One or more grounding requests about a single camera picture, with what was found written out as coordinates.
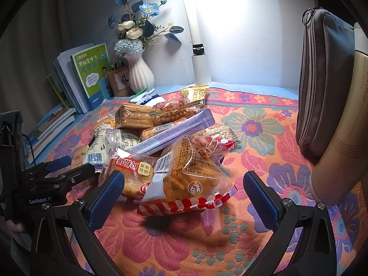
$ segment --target white wall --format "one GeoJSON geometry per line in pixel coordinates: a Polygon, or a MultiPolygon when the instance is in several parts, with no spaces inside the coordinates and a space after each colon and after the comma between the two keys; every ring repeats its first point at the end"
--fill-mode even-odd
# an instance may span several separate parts
{"type": "MultiPolygon", "coordinates": [[[[313,0],[197,0],[200,29],[209,54],[212,80],[297,88],[302,50],[301,15],[313,0]]],[[[117,41],[107,18],[126,13],[113,0],[67,0],[68,23],[75,45],[106,42],[113,56],[117,41]]],[[[158,24],[173,21],[185,29],[182,45],[160,38],[144,59],[155,85],[194,82],[192,46],[183,0],[168,0],[158,24]]]]}

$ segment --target blue gripper pad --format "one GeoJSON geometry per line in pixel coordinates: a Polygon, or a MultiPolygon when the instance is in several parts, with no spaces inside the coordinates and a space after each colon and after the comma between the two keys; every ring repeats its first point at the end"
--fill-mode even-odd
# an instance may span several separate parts
{"type": "Polygon", "coordinates": [[[114,204],[123,191],[124,175],[121,172],[113,171],[109,178],[99,188],[102,188],[102,192],[89,210],[88,226],[93,231],[103,227],[114,204]]]}
{"type": "Polygon", "coordinates": [[[255,180],[250,172],[244,174],[243,185],[244,190],[246,191],[259,217],[261,218],[264,227],[267,229],[276,230],[280,225],[278,210],[271,199],[267,196],[264,189],[257,182],[257,180],[255,180]]]}
{"type": "Polygon", "coordinates": [[[47,172],[55,172],[60,170],[61,168],[69,166],[70,164],[71,164],[71,157],[66,155],[65,157],[48,162],[45,167],[45,170],[47,172]]]}

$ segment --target curtain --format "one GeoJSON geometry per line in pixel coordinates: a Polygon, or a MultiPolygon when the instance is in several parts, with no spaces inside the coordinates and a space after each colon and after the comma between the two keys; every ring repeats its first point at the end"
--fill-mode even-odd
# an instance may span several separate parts
{"type": "Polygon", "coordinates": [[[28,0],[0,41],[0,112],[20,109],[30,133],[60,102],[46,75],[73,43],[65,0],[28,0]]]}

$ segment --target stack of books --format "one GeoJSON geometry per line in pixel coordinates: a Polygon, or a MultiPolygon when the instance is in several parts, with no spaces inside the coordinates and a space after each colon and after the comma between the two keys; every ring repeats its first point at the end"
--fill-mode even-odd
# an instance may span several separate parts
{"type": "MultiPolygon", "coordinates": [[[[42,153],[42,151],[65,129],[67,126],[75,120],[73,114],[75,113],[75,108],[66,109],[59,104],[56,108],[50,111],[41,122],[38,124],[36,129],[28,136],[34,157],[37,157],[42,153]]],[[[31,147],[27,140],[24,140],[25,148],[25,158],[32,164],[33,157],[31,152],[31,147]]]]}
{"type": "Polygon", "coordinates": [[[56,72],[47,76],[52,88],[66,108],[77,114],[95,109],[104,101],[100,85],[111,70],[106,44],[86,44],[62,52],[54,61],[56,72]]]}

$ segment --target gray zipper pouch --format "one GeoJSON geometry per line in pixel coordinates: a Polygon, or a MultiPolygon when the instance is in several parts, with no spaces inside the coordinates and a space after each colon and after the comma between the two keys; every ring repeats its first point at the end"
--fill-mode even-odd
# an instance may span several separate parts
{"type": "Polygon", "coordinates": [[[354,65],[354,27],[321,8],[304,14],[296,140],[317,162],[339,124],[354,65]]]}

